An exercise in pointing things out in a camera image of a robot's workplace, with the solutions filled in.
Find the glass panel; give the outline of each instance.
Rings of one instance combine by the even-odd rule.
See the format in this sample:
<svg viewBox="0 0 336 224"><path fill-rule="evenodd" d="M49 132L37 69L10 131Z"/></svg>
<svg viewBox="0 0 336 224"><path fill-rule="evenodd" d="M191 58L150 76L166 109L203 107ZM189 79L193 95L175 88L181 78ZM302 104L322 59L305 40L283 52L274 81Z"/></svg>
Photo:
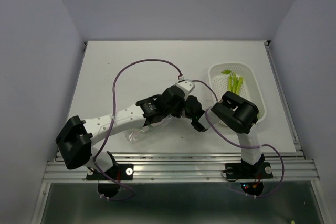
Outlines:
<svg viewBox="0 0 336 224"><path fill-rule="evenodd" d="M274 185L267 183L265 191ZM323 223L310 182L286 182L263 199L226 189L239 189L237 183L132 186L137 193L132 200L110 202L99 198L97 184L54 184L42 223Z"/></svg>

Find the screw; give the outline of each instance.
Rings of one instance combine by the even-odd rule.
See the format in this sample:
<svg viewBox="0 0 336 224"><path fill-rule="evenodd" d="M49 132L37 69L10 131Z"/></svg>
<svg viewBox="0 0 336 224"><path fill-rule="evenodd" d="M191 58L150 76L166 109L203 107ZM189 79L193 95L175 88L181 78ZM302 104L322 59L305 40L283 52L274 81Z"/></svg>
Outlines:
<svg viewBox="0 0 336 224"><path fill-rule="evenodd" d="M127 174L128 176L131 176L131 175L133 174L133 169L132 169L132 168L127 168L127 169L126 169L126 174Z"/></svg>
<svg viewBox="0 0 336 224"><path fill-rule="evenodd" d="M226 168L226 173L229 174L229 175L233 174L232 168L231 167Z"/></svg>
<svg viewBox="0 0 336 224"><path fill-rule="evenodd" d="M266 166L266 167L265 167L265 172L266 172L267 174L271 174L271 173L272 173L272 168L269 167L269 166Z"/></svg>

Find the wire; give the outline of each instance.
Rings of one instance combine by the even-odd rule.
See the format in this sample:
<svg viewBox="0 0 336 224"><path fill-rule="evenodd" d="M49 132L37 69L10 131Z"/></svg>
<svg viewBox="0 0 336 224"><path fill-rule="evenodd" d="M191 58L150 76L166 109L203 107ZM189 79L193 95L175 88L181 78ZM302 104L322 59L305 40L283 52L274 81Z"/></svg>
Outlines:
<svg viewBox="0 0 336 224"><path fill-rule="evenodd" d="M257 146L245 146L245 145L239 145L239 144L236 144L232 141L230 141L229 139L227 139L221 132L219 132L218 129L216 129L216 127L214 126L214 124L210 121L209 119L209 116L208 116L208 110L209 109L206 109L205 110L205 118L206 120L208 121L208 124L210 125L210 127L222 138L224 139L225 141L227 141L229 144L235 146L235 147L238 147L238 148L242 148L242 149L259 149L260 148L260 145L257 145Z"/></svg>
<svg viewBox="0 0 336 224"><path fill-rule="evenodd" d="M204 81L200 81L200 80L192 80L193 82L199 82L203 85L205 85L208 89L210 89L211 93L214 95L214 97L216 98L216 101L218 102L218 97L216 96L215 92L212 90L212 88L210 88L210 86L208 84L206 84Z"/></svg>
<svg viewBox="0 0 336 224"><path fill-rule="evenodd" d="M112 96L113 96L113 112L112 112L112 120L111 120L111 123L110 123L110 126L109 126L109 129L107 131L107 134L105 136L105 139L104 139L104 142L103 144L101 145L101 147L99 148L99 150L97 151L96 155L93 157L93 163L95 164L95 166L97 167L98 171L104 175L105 178L109 179L110 181L114 182L115 184L121 186L121 187L124 187L126 189L128 189L129 191L131 191L131 194L127 197L124 197L124 198L120 198L120 199L113 199L113 198L108 198L108 197L105 197L104 195L101 195L101 197L107 199L107 200L126 200L126 199L129 199L131 197L133 197L135 195L135 191L133 190L132 187L128 186L128 185L125 185L113 178L111 178L109 175L107 175L100 167L99 165L97 164L97 157L99 156L99 154L102 152L102 150L104 149L106 143L107 143L107 140L109 139L109 136L112 132L112 128L113 128L113 125L114 125L114 118L115 118L115 113L116 113L116 83L117 83L117 80L118 78L120 77L120 75L126 70L128 69L129 67L135 65L135 64L138 64L138 63L142 63L142 62L147 62L147 61L158 61L158 62L163 62L163 63L167 63L169 65L172 65L174 68L177 69L178 73L179 73L179 76L178 77L181 77L183 76L182 75L182 72L181 70L173 63L171 63L170 61L167 61L167 60L161 60L161 59L144 59L144 60L138 60L138 61L135 61L129 65L127 65L126 67L124 67L123 69L121 69L119 71L119 73L117 74L116 78L114 79L114 82L113 82L113 85L112 85Z"/></svg>
<svg viewBox="0 0 336 224"><path fill-rule="evenodd" d="M277 155L279 156L280 161L281 161L282 173L281 173L280 181L279 181L279 183L277 184L277 186L276 186L272 191L270 191L269 193L264 194L264 195L255 196L255 195L249 195L249 194L246 194L246 193L242 193L241 191L237 191L237 190L234 190L234 189L231 189L231 188L228 188L228 189L229 189L229 190L232 190L232 191L235 191L235 192L237 192L237 193L239 193L239 194L244 194L244 195L246 195L246 196L251 196L251 197L254 197L254 198L265 198L265 197L267 197L267 196L269 196L269 195L275 193L275 192L280 188L280 186L282 185L283 177L285 176L285 164L284 164L284 159L281 157L281 154L277 151L277 149L275 149L275 148L274 148L273 146L271 146L270 144L262 144L262 145L258 145L258 146L244 146L244 145L239 145L239 144L236 144L236 143L230 141L230 140L227 139L225 136L223 136L222 133L220 133L220 132L218 131L218 129L216 129L216 127L214 126L214 124L210 121L210 119L209 119L209 117L208 117L208 114L207 114L207 113L208 113L208 110L209 110L209 109L207 109L207 110L205 111L205 113L204 113L204 114L205 114L205 118L206 118L206 120L208 121L208 124L211 126L211 128L214 129L214 131L215 131L215 132L216 132L222 139L224 139L225 141L227 141L229 144L232 144L233 146L235 146L235 147L239 147L239 148L242 148L242 149L258 149L258 148L260 148L260 147L270 147L271 149L273 149L273 150L277 153Z"/></svg>
<svg viewBox="0 0 336 224"><path fill-rule="evenodd" d="M222 176L223 179L225 179L225 180L228 181L228 182L236 182L236 181L238 180L238 179L233 179L233 180L227 179L227 178L224 176L224 173L226 173L226 172L227 172L226 170L224 170L224 171L221 172L221 176Z"/></svg>
<svg viewBox="0 0 336 224"><path fill-rule="evenodd" d="M256 188L256 187L260 184L260 182L261 182L261 173L259 173L259 181L258 181L258 183L257 183L256 185L254 185L254 183L257 181L257 179L258 179L258 178L256 178L256 179L254 180L254 182L253 182L253 185L252 185L253 188Z"/></svg>

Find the celery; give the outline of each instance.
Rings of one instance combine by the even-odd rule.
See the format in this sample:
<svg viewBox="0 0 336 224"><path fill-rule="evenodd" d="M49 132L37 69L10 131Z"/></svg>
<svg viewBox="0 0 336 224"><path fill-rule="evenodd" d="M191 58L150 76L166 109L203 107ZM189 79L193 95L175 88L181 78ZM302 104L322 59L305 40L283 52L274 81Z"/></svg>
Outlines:
<svg viewBox="0 0 336 224"><path fill-rule="evenodd" d="M232 90L232 76L229 76L229 79L227 80L227 90L231 91Z"/></svg>
<svg viewBox="0 0 336 224"><path fill-rule="evenodd" d="M242 87L243 84L243 77L239 77L239 81L238 81L238 85L237 85L237 90L236 90L236 94L239 95L240 93L240 88Z"/></svg>
<svg viewBox="0 0 336 224"><path fill-rule="evenodd" d="M243 85L243 77L241 76L238 78L237 74L229 69L222 71L222 74L229 75L227 80L227 90L239 95L240 89Z"/></svg>

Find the green celery stalk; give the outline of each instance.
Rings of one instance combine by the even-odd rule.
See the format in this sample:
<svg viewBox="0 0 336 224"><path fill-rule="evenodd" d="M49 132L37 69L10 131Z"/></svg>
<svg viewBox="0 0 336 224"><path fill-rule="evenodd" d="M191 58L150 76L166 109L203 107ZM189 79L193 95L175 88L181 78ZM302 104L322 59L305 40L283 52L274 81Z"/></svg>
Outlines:
<svg viewBox="0 0 336 224"><path fill-rule="evenodd" d="M227 80L227 90L231 91L232 90L232 76L230 74L229 79Z"/></svg>
<svg viewBox="0 0 336 224"><path fill-rule="evenodd" d="M231 90L233 93L236 93L237 85L238 85L238 78L236 73L233 73L233 88Z"/></svg>
<svg viewBox="0 0 336 224"><path fill-rule="evenodd" d="M238 81L238 85L237 85L237 90L236 90L236 94L239 95L240 93L240 88L242 87L243 84L243 77L239 77L239 81Z"/></svg>

